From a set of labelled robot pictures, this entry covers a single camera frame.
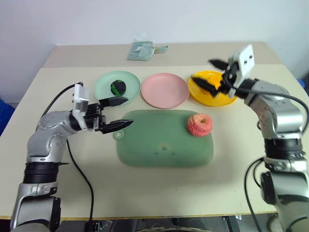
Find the yellow plate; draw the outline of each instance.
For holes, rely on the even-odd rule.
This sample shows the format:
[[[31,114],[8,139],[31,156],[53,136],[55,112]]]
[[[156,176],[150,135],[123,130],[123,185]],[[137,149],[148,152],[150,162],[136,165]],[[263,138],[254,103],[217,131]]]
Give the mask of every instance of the yellow plate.
[[[209,84],[214,85],[216,89],[220,86],[222,73],[215,71],[201,71],[193,74],[191,77],[199,77],[201,79],[207,80]],[[207,106],[223,106],[233,103],[237,97],[229,98],[223,93],[218,93],[214,98],[207,90],[202,89],[198,86],[192,78],[188,81],[188,86],[191,96],[198,102]]]

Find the beige table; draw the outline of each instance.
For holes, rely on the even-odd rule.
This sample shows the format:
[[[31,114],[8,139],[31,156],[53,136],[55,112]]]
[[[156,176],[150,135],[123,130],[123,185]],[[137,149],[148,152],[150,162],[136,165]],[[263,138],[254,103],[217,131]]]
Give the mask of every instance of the beige table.
[[[200,46],[208,50],[214,48],[213,44],[201,44]],[[261,53],[261,49],[256,51],[256,46],[264,47],[266,59],[263,59],[264,54]],[[88,51],[86,47],[77,46],[76,51],[84,50],[83,53],[85,53]],[[223,46],[217,44],[215,47],[220,57],[223,58],[227,57],[230,51],[225,54],[220,47],[235,48],[235,44],[226,43]],[[98,59],[99,54],[94,50],[100,48],[101,46],[97,49],[92,47],[92,52],[89,51],[88,56],[95,54]],[[278,58],[274,56],[271,60],[269,56],[272,53],[263,44],[255,44],[254,49],[257,61],[269,59],[269,62],[268,64],[258,62],[252,77],[285,86],[292,95],[309,103],[304,90],[286,67],[280,64]],[[172,54],[168,56],[169,62],[174,62],[174,66],[164,65],[157,60],[156,64],[161,64],[160,66],[151,65],[154,63],[151,61],[149,66],[146,66],[147,62],[137,62],[140,66],[128,62],[123,67],[118,67],[116,64],[109,64],[111,67],[97,67],[103,66],[101,63],[93,65],[94,67],[82,67],[79,63],[81,61],[76,58],[77,52],[73,51],[75,49],[72,46],[55,49],[46,67],[38,72],[0,137],[2,158],[0,218],[9,218],[11,215],[18,184],[23,178],[27,141],[48,103],[64,87],[83,81],[84,85],[92,91],[95,80],[112,70],[132,72],[142,82],[147,76],[158,72],[174,73],[187,80],[195,72],[213,69],[209,65],[193,65],[190,59],[188,59],[189,65],[175,63]],[[56,62],[62,57],[58,57],[59,54],[63,54],[62,56],[66,56],[67,59],[73,59],[73,61],[63,61],[68,67],[55,68],[61,67],[61,63]],[[106,53],[101,55],[102,57],[111,56]],[[201,55],[197,53],[196,59],[202,60],[199,57]],[[70,91],[65,93],[55,103],[52,110],[71,109],[71,94]],[[90,103],[95,101],[91,95]],[[108,121],[113,121],[136,109],[154,108],[145,103],[139,95],[133,102],[106,108],[103,113]],[[115,149],[116,141],[112,134],[80,132],[69,137],[73,155],[94,188],[95,218],[214,216],[249,213],[243,192],[243,176],[251,161],[264,155],[264,142],[260,131],[256,128],[257,117],[254,112],[244,105],[242,100],[237,100],[229,106],[212,108],[199,104],[191,98],[176,109],[194,110],[212,116],[214,157],[208,165],[198,168],[130,167],[118,159]],[[308,153],[308,133],[303,137],[303,145]],[[70,165],[61,166],[58,174],[59,186],[56,195],[62,199],[61,215],[63,219],[86,219],[89,216],[90,206],[88,187],[71,163],[67,150],[64,153],[63,162],[69,162]],[[272,206],[262,201],[260,190],[254,184],[251,175],[248,188],[255,212],[274,211]]]

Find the black cable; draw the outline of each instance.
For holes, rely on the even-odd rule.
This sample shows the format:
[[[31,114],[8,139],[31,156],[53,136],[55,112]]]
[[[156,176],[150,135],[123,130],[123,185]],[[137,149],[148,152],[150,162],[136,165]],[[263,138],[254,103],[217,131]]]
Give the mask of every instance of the black cable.
[[[294,226],[294,224],[296,224],[297,222],[299,222],[301,220],[307,219],[307,218],[308,217],[304,216],[304,217],[299,217],[299,218],[295,219],[294,221],[292,221],[292,223],[289,225],[289,227],[286,228],[285,232],[292,232],[291,227]]]
[[[63,89],[60,93],[58,93],[57,96],[55,96],[55,98],[52,100],[52,102],[48,105],[48,107],[46,108],[46,110],[44,111],[44,113],[42,114],[42,117],[47,114],[47,112],[50,110],[50,108],[52,107],[52,105],[55,103],[55,101],[67,90],[71,89],[75,87],[75,84],[70,85],[68,87],[66,87],[65,89]],[[71,149],[70,149],[70,144],[69,141],[67,140],[67,145],[68,145],[68,150],[69,150],[69,154],[71,157],[71,160],[74,164],[74,166],[76,167],[76,169],[79,171],[79,173],[82,175],[82,177],[84,178],[84,180],[86,181],[86,183],[88,184],[89,188],[90,188],[90,192],[91,192],[91,207],[90,207],[90,215],[89,215],[89,232],[91,232],[92,230],[92,215],[93,215],[93,206],[94,206],[94,193],[93,193],[93,188],[91,183],[89,182],[88,178],[86,177],[86,175],[83,173],[83,171],[81,170],[81,168],[78,166],[78,164],[75,162],[75,159],[73,158]]]
[[[75,86],[75,84],[73,85],[70,85],[68,87],[66,87],[65,89],[63,89],[60,93],[58,93],[57,96],[55,96],[55,98],[52,100],[52,102],[48,105],[48,107],[46,108],[46,110],[44,111],[44,113],[42,114],[41,117],[43,117],[45,114],[47,114],[47,112],[49,111],[49,109],[52,107],[52,105],[55,103],[55,101],[64,93],[66,92],[67,90],[69,90],[70,88],[73,88]]]
[[[258,230],[259,232],[262,232],[262,229],[261,229],[261,227],[260,227],[260,225],[259,225],[259,222],[257,221],[256,216],[255,216],[255,214],[254,214],[254,211],[253,211],[253,209],[252,209],[252,206],[251,206],[251,203],[250,203],[250,200],[249,200],[249,196],[248,196],[248,192],[247,192],[247,177],[248,177],[249,170],[251,169],[251,167],[252,167],[255,163],[257,163],[257,162],[259,162],[259,161],[263,161],[263,157],[261,157],[261,158],[255,160],[253,163],[251,163],[251,164],[249,165],[249,167],[248,167],[248,169],[247,169],[247,171],[246,171],[246,173],[245,173],[245,177],[244,177],[244,189],[245,189],[245,196],[246,196],[247,204],[248,204],[248,207],[249,207],[249,209],[250,209],[250,212],[251,212],[253,221],[254,221],[254,223],[255,223],[255,225],[256,225],[257,230]]]
[[[81,170],[81,168],[78,166],[78,164],[76,163],[75,159],[73,158],[72,152],[71,152],[71,148],[70,148],[70,144],[69,141],[67,140],[67,145],[68,145],[68,150],[69,150],[69,154],[71,157],[71,160],[74,164],[74,166],[76,167],[76,169],[79,171],[79,173],[82,175],[82,177],[84,178],[84,180],[87,182],[89,188],[90,188],[90,192],[91,192],[91,207],[90,207],[90,216],[89,216],[89,232],[91,232],[91,228],[92,228],[92,215],[93,215],[93,205],[94,205],[94,193],[93,193],[93,188],[91,183],[89,182],[88,178],[86,177],[86,175],[83,173],[83,171]]]
[[[278,97],[283,97],[283,98],[288,98],[288,99],[291,99],[299,104],[301,104],[305,111],[306,111],[306,114],[307,114],[307,119],[306,119],[306,123],[303,127],[303,130],[302,130],[302,133],[304,133],[308,127],[308,124],[309,124],[309,108],[308,106],[300,99],[296,98],[296,97],[293,97],[293,96],[290,96],[290,95],[287,95],[287,94],[282,94],[282,93],[273,93],[273,92],[264,92],[264,91],[257,91],[257,90],[251,90],[251,89],[245,89],[245,88],[237,88],[237,87],[234,87],[228,80],[227,78],[227,75],[225,75],[225,73],[222,75],[225,82],[227,83],[227,85],[230,87],[230,88],[233,88],[239,92],[243,92],[243,93],[253,93],[253,94],[261,94],[261,95],[271,95],[271,96],[278,96]]]
[[[262,160],[259,161],[259,162],[255,165],[255,167],[254,167],[254,169],[253,169],[253,179],[254,179],[256,185],[257,185],[259,188],[261,188],[261,185],[260,185],[259,182],[257,182],[257,180],[256,180],[255,171],[256,171],[257,166],[259,166],[262,162],[263,162]]]

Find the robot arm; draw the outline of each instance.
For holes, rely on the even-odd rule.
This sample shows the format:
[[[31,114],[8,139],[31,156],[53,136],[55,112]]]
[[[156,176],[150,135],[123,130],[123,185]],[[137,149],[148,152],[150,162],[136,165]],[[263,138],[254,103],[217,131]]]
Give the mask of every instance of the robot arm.
[[[80,130],[109,133],[127,127],[132,120],[105,123],[101,110],[106,106],[120,105],[126,98],[114,97],[88,105],[88,91],[75,85],[73,110],[54,111],[40,119],[37,129],[28,141],[28,155],[23,182],[11,220],[14,232],[54,232],[60,222],[60,198],[57,192],[57,173],[66,140]]]
[[[288,91],[262,80],[249,79],[254,67],[252,46],[240,50],[228,59],[210,60],[224,71],[221,85],[215,89],[207,81],[193,77],[202,88],[213,96],[222,92],[237,96],[258,116],[258,128],[265,141],[264,157],[268,172],[261,175],[264,201],[276,207],[283,231],[307,231],[309,228],[309,179],[308,166],[302,151],[301,136],[303,117],[300,110],[287,98]],[[273,95],[260,94],[271,92]]]

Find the green cutting board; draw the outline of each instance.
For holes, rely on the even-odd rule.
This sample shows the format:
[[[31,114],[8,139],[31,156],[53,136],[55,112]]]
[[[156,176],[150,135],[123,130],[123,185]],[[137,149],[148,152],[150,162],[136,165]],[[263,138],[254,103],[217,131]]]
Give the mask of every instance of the green cutting board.
[[[188,110],[135,110],[123,119],[134,122],[116,131],[119,159],[140,167],[197,167],[213,156],[211,133],[194,137],[187,121],[197,114]]]

